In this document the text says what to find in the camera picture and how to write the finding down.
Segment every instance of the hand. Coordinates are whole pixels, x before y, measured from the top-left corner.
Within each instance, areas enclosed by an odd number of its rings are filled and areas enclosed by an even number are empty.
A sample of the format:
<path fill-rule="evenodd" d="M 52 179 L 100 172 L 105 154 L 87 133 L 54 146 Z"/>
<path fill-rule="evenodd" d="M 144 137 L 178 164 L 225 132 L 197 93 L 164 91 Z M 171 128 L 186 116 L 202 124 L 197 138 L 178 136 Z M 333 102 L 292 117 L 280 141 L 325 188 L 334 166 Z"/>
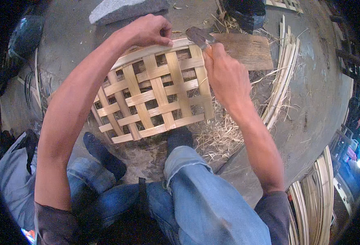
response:
<path fill-rule="evenodd" d="M 145 47 L 154 44 L 173 46 L 172 24 L 163 16 L 148 14 L 125 27 L 133 35 L 133 45 Z"/>
<path fill-rule="evenodd" d="M 203 52 L 209 83 L 218 101 L 230 114 L 236 113 L 251 102 L 248 71 L 225 52 L 221 43 L 211 47 L 212 58 Z"/>

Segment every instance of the person's right hand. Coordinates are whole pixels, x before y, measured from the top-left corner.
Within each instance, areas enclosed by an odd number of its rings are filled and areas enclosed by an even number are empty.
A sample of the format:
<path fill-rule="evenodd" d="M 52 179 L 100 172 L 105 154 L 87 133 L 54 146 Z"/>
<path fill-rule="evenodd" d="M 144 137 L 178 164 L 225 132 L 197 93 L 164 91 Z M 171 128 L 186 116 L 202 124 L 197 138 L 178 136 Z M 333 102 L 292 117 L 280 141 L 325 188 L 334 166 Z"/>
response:
<path fill-rule="evenodd" d="M 244 65 L 229 56 L 221 43 L 212 46 L 212 58 L 203 52 L 209 83 L 228 112 L 236 112 L 251 101 L 251 84 Z"/>

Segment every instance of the jeans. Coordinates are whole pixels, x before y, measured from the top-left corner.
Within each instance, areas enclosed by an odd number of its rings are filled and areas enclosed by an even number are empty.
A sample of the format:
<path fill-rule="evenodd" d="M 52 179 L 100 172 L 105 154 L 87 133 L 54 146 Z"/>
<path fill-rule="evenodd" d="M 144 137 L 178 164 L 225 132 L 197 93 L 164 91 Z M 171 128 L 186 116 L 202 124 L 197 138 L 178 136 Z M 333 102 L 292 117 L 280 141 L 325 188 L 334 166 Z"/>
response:
<path fill-rule="evenodd" d="M 27 173 L 23 150 L 7 152 L 0 161 L 0 187 L 17 223 L 29 230 L 34 226 L 35 172 Z M 116 186 L 113 174 L 95 161 L 77 158 L 67 176 L 71 210 L 86 236 L 109 227 L 138 201 L 138 184 Z M 257 213 L 192 148 L 174 149 L 164 176 L 166 185 L 148 183 L 146 191 L 151 217 L 172 244 L 271 244 Z"/>

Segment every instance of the foot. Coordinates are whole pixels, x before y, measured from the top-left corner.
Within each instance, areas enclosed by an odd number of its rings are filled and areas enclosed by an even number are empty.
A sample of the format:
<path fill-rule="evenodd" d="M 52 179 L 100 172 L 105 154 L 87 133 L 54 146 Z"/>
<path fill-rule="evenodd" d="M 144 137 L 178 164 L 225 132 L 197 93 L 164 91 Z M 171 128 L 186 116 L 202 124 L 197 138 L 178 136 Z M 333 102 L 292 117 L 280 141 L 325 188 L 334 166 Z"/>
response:
<path fill-rule="evenodd" d="M 83 142 L 90 155 L 95 157 L 106 169 L 113 173 L 117 181 L 125 175 L 127 166 L 120 159 L 112 155 L 93 134 L 86 132 Z"/>
<path fill-rule="evenodd" d="M 182 126 L 169 131 L 168 137 L 168 154 L 178 146 L 187 145 L 192 148 L 194 140 L 192 139 L 192 134 L 186 126 Z"/>

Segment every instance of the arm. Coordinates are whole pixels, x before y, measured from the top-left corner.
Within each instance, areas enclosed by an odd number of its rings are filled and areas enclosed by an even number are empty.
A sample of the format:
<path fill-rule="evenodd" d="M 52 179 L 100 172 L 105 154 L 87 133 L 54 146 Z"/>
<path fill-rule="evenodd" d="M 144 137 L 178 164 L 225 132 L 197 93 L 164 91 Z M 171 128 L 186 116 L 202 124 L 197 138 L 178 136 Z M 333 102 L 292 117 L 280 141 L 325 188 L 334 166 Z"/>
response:
<path fill-rule="evenodd" d="M 65 79 L 48 107 L 38 142 L 36 203 L 70 210 L 67 163 L 98 89 L 129 47 L 172 46 L 171 31 L 172 25 L 162 16 L 141 17 L 113 33 Z"/>
<path fill-rule="evenodd" d="M 212 56 L 203 54 L 209 83 L 216 98 L 241 128 L 249 162 L 264 194 L 284 191 L 284 164 L 269 131 L 252 104 L 248 71 L 226 54 L 221 43 L 212 45 Z"/>

